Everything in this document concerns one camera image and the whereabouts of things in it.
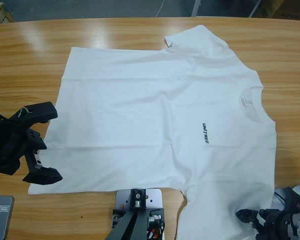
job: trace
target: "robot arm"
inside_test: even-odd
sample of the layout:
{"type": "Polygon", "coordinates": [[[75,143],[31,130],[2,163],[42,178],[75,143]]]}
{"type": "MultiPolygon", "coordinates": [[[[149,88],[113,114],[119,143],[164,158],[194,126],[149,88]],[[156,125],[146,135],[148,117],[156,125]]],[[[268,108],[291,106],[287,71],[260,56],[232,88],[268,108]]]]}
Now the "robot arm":
{"type": "Polygon", "coordinates": [[[300,195],[290,187],[284,189],[283,209],[242,209],[236,216],[243,223],[250,223],[258,232],[256,240],[300,240],[300,195]],[[258,214],[265,220],[261,225],[258,214]]]}
{"type": "Polygon", "coordinates": [[[43,167],[38,150],[45,150],[47,146],[40,133],[30,129],[35,123],[47,123],[57,117],[51,102],[24,106],[10,118],[0,114],[0,173],[13,175],[24,155],[29,173],[23,181],[47,185],[62,180],[56,169],[43,167]]]}

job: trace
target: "white cable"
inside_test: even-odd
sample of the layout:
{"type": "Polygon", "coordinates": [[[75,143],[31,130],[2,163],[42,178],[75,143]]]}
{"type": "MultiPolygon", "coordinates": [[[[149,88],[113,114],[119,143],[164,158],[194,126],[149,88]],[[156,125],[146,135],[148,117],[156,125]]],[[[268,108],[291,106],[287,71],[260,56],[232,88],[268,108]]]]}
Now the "white cable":
{"type": "Polygon", "coordinates": [[[156,13],[155,18],[158,17],[158,14],[160,13],[162,7],[164,6],[165,1],[166,1],[166,0],[163,0],[163,1],[162,1],[161,7],[159,8],[159,11],[156,13]]]}

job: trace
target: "metal plate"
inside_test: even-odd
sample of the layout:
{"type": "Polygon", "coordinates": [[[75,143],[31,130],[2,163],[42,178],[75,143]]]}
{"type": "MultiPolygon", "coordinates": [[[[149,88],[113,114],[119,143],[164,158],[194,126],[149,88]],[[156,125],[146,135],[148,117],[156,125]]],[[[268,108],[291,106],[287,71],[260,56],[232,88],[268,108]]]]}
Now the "metal plate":
{"type": "MultiPolygon", "coordinates": [[[[129,208],[130,205],[130,190],[119,190],[115,195],[115,209],[125,210],[129,208]]],[[[147,209],[162,209],[162,192],[158,188],[146,189],[145,193],[148,198],[145,200],[145,206],[147,209]]]]}

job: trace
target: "wood grain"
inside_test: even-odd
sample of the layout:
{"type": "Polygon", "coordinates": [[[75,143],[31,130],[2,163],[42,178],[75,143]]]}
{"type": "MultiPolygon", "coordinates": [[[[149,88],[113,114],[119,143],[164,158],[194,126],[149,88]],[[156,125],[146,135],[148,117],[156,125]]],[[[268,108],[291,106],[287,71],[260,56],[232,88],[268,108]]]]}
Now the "wood grain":
{"type": "MultiPolygon", "coordinates": [[[[277,187],[300,184],[300,21],[257,18],[108,18],[0,24],[0,113],[56,103],[71,47],[159,50],[164,35],[203,24],[225,40],[265,87],[262,101],[276,121],[277,187]]],[[[47,124],[34,127],[43,136],[47,124]]],[[[15,204],[9,240],[104,239],[114,192],[28,195],[24,159],[13,176],[0,174],[0,195],[15,204]]],[[[166,239],[175,238],[183,195],[163,189],[166,239]]]]}

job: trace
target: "gray device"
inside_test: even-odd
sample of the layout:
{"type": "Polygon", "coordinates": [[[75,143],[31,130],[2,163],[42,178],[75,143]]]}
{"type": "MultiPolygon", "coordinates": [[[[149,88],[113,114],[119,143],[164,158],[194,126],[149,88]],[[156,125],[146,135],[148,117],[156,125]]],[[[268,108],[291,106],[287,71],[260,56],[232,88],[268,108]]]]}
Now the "gray device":
{"type": "Polygon", "coordinates": [[[0,196],[0,240],[7,237],[14,200],[12,196],[0,196]]]}

